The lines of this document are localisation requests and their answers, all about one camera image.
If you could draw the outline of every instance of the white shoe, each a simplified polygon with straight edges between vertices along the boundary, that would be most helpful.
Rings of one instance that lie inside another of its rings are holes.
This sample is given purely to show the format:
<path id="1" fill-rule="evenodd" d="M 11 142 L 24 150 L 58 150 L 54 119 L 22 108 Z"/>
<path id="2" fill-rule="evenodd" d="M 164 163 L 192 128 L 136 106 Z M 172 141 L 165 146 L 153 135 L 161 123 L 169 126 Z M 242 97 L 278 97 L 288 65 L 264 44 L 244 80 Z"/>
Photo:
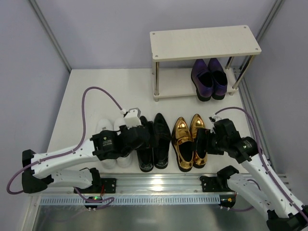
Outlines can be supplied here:
<path id="1" fill-rule="evenodd" d="M 114 130 L 111 122 L 108 119 L 101 119 L 97 124 L 96 133 L 100 133 L 104 130 Z M 116 160 L 113 159 L 102 160 L 101 163 L 104 168 L 113 168 L 116 166 Z"/>
<path id="2" fill-rule="evenodd" d="M 120 126 L 122 125 L 125 125 L 125 120 L 124 118 L 118 118 L 115 120 L 115 124 L 114 124 L 114 131 L 119 131 L 120 130 Z M 132 162 L 132 155 L 131 154 L 128 154 L 127 156 L 125 157 L 119 157 L 116 161 L 117 161 L 117 164 L 120 166 L 120 167 L 128 167 L 131 162 Z"/>

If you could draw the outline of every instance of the black shoe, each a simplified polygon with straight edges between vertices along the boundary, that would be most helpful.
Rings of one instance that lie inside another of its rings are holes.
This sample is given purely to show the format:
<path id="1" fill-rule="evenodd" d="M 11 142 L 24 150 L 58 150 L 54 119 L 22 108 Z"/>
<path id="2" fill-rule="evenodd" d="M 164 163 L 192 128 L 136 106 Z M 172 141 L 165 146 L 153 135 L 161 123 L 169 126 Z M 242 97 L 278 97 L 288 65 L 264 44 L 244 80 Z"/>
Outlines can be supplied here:
<path id="1" fill-rule="evenodd" d="M 154 130 L 158 136 L 158 147 L 153 148 L 154 165 L 156 168 L 163 169 L 168 166 L 169 144 L 171 133 L 167 122 L 162 114 L 158 113 L 154 119 Z"/>
<path id="2" fill-rule="evenodd" d="M 144 116 L 140 116 L 142 125 L 145 125 L 148 121 Z M 152 171 L 153 165 L 153 148 L 139 148 L 137 149 L 139 168 L 142 172 Z"/>

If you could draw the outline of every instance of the metallic gold loafer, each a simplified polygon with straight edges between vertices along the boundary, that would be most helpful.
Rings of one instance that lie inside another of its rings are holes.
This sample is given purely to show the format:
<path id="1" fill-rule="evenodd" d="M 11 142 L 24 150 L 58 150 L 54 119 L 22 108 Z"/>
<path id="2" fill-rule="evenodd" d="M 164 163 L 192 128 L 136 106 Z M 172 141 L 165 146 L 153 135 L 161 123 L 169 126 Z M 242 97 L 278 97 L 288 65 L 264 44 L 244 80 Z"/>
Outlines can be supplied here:
<path id="1" fill-rule="evenodd" d="M 197 137 L 198 128 L 205 128 L 205 123 L 199 114 L 195 114 L 192 118 L 192 122 L 190 126 L 190 133 L 192 135 L 192 139 L 194 142 Z M 207 162 L 206 151 L 202 147 L 200 147 L 198 144 L 196 144 L 196 147 L 194 148 L 194 151 L 193 151 L 193 166 L 196 168 L 203 168 L 206 162 Z"/>
<path id="2" fill-rule="evenodd" d="M 171 142 L 177 155 L 179 169 L 188 172 L 193 167 L 193 139 L 183 117 L 178 118 L 174 125 Z"/>

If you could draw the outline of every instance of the pair of shoes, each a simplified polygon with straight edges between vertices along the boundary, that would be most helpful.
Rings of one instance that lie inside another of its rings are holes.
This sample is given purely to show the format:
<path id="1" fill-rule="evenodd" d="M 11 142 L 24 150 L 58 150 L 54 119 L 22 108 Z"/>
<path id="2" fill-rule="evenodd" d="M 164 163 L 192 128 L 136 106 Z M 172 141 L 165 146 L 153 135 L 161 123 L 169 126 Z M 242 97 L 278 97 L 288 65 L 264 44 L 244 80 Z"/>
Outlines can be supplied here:
<path id="1" fill-rule="evenodd" d="M 172 131 L 171 141 L 174 151 L 177 155 L 177 163 L 182 172 L 188 172 L 192 167 L 202 168 L 207 161 L 207 155 L 204 149 L 198 151 L 195 147 L 197 131 L 199 128 L 205 128 L 204 121 L 199 114 L 192 118 L 190 128 L 183 117 L 178 118 Z"/>
<path id="2" fill-rule="evenodd" d="M 122 126 L 122 125 L 125 125 L 124 118 L 116 119 L 113 126 L 112 126 L 111 122 L 108 119 L 101 119 L 98 122 L 98 125 L 97 125 L 97 128 L 96 128 L 96 132 L 100 133 L 103 130 L 119 131 L 120 130 L 120 126 Z M 128 167 L 131 164 L 131 162 L 132 162 L 132 153 L 127 154 L 124 157 L 119 157 L 116 160 L 114 160 L 114 159 L 107 159 L 107 160 L 101 161 L 102 166 L 104 168 L 114 168 L 116 166 L 116 163 L 120 167 Z"/>
<path id="3" fill-rule="evenodd" d="M 148 123 L 144 116 L 140 116 L 140 121 L 143 125 Z M 155 148 L 139 148 L 137 150 L 139 168 L 142 172 L 150 172 L 154 166 L 158 169 L 164 169 L 168 166 L 171 133 L 161 113 L 155 116 L 154 131 L 158 137 L 158 146 Z"/>
<path id="4" fill-rule="evenodd" d="M 225 98 L 228 80 L 218 59 L 210 59 L 208 66 L 203 59 L 197 59 L 192 67 L 191 78 L 199 100 L 205 102 L 211 97 L 215 100 Z"/>

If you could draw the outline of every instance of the purple loafer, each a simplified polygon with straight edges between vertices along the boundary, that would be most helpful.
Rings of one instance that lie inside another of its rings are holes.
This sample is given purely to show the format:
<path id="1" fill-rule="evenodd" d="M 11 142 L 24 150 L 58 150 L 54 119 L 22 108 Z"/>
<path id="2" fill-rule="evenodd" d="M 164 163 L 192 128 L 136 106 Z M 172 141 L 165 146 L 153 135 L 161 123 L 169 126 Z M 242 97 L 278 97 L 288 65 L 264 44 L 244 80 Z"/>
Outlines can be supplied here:
<path id="1" fill-rule="evenodd" d="M 225 98 L 227 93 L 227 75 L 223 71 L 222 66 L 216 58 L 210 59 L 210 62 L 208 63 L 208 69 L 212 73 L 214 82 L 214 93 L 212 97 L 215 100 L 222 100 Z"/>
<path id="2" fill-rule="evenodd" d="M 203 59 L 197 59 L 192 67 L 192 82 L 196 86 L 198 99 L 205 102 L 211 99 L 214 91 L 212 74 Z"/>

